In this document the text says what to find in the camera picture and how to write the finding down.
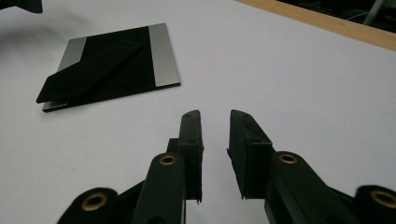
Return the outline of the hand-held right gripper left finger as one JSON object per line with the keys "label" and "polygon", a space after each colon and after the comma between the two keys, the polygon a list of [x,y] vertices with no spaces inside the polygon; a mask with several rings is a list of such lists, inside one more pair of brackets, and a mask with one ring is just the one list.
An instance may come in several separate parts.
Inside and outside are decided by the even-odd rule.
{"label": "hand-held right gripper left finger", "polygon": [[201,113],[192,110],[181,117],[178,138],[170,138],[167,152],[179,154],[185,162],[186,199],[202,201],[202,163],[204,144]]}

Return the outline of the white paper sheet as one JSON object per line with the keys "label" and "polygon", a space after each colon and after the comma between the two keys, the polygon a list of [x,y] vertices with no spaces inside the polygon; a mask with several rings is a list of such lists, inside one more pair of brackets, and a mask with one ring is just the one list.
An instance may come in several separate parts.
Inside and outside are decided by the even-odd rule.
{"label": "white paper sheet", "polygon": [[[156,23],[178,87],[43,111],[37,95],[70,39]],[[227,154],[234,109],[327,185],[396,190],[395,51],[234,0],[43,0],[40,14],[0,11],[0,224],[57,224],[88,189],[129,189],[195,109],[203,198],[187,203],[187,224],[268,224]]]}

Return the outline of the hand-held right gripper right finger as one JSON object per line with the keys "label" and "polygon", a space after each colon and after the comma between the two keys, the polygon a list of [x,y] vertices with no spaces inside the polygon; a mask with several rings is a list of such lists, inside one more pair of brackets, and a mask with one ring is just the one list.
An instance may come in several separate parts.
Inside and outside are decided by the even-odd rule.
{"label": "hand-held right gripper right finger", "polygon": [[227,152],[241,197],[264,199],[268,167],[275,150],[272,141],[248,113],[236,109],[231,111]]}

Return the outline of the grey metal frame stand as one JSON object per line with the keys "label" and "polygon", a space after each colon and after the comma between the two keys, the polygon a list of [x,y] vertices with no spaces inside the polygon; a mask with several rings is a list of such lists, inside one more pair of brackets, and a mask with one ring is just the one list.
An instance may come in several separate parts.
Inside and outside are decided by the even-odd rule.
{"label": "grey metal frame stand", "polygon": [[371,9],[369,10],[369,12],[367,13],[364,21],[363,21],[363,25],[367,25],[370,26],[374,21],[375,18],[377,16],[377,14],[379,13],[379,10],[388,2],[388,0],[375,0],[375,2],[373,3]]}

